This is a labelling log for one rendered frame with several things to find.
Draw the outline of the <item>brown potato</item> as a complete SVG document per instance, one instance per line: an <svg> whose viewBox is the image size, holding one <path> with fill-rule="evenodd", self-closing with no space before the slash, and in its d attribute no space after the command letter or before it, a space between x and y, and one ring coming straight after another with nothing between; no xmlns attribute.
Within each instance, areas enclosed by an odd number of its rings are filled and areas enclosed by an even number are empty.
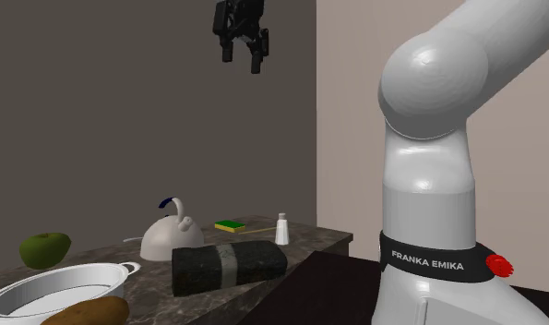
<svg viewBox="0 0 549 325"><path fill-rule="evenodd" d="M67 307L41 325L125 325L128 316L129 305L123 298L103 296Z"/></svg>

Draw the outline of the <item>white salt shaker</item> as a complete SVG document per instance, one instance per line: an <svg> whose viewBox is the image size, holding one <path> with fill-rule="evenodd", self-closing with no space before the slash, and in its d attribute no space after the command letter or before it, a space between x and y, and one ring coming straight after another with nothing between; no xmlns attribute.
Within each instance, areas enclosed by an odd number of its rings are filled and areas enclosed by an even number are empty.
<svg viewBox="0 0 549 325"><path fill-rule="evenodd" d="M289 242L289 227L288 220L286 219L286 213L280 212L277 220L275 243L279 246L286 246Z"/></svg>

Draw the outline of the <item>white cooking pot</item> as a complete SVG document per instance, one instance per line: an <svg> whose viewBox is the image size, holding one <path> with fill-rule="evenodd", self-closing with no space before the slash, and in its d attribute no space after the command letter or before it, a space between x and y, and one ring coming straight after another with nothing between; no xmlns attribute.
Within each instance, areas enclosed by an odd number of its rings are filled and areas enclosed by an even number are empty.
<svg viewBox="0 0 549 325"><path fill-rule="evenodd" d="M127 277L141 269L132 261L88 263L45 271L0 289L0 325L41 325L79 302L124 296Z"/></svg>

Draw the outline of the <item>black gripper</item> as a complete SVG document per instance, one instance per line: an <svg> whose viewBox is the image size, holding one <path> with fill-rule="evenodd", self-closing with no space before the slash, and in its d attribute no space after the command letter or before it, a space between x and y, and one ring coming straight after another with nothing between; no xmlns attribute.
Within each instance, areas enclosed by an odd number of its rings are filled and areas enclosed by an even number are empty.
<svg viewBox="0 0 549 325"><path fill-rule="evenodd" d="M220 39L221 61L233 60L233 39L242 37L252 55L251 73L259 74L269 55L269 30L260 29L265 0L220 0L216 3L212 31Z"/></svg>

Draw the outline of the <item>dark bread loaf grey band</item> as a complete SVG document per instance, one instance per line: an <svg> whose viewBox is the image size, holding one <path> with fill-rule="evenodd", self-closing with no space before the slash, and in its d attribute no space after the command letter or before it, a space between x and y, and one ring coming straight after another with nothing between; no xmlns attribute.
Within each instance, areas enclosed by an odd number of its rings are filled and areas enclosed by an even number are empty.
<svg viewBox="0 0 549 325"><path fill-rule="evenodd" d="M273 280L286 273L286 255L267 240L197 248L175 248L172 290L175 296L195 295Z"/></svg>

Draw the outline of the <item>thin wooden stick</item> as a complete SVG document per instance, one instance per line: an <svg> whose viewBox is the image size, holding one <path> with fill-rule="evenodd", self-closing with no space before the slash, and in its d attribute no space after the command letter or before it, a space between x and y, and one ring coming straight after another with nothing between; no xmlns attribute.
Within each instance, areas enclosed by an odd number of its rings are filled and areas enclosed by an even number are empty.
<svg viewBox="0 0 549 325"><path fill-rule="evenodd" d="M266 232L266 231L272 231L272 230L277 230L277 226L275 227L268 227L268 228L263 228L263 229L255 229L255 230L250 230L250 231L243 231L243 232L240 232L238 233L239 235L247 235L247 234L255 234L255 233L261 233L261 232Z"/></svg>

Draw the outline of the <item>green and yellow sponge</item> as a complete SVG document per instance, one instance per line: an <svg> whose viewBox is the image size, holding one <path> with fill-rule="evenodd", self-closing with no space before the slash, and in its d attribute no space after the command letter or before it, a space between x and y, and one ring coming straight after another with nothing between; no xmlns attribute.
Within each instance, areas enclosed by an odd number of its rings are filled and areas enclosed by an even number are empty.
<svg viewBox="0 0 549 325"><path fill-rule="evenodd" d="M223 220L214 223L216 229L220 229L229 233L240 233L245 230L245 224L231 220Z"/></svg>

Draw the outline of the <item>green apple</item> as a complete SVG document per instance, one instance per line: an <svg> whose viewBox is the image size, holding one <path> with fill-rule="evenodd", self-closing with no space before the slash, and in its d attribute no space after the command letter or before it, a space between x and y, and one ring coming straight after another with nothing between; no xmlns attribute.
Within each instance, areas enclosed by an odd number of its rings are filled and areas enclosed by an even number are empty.
<svg viewBox="0 0 549 325"><path fill-rule="evenodd" d="M66 256L71 239L62 233L43 233L25 239L19 246L24 264L34 270L52 268Z"/></svg>

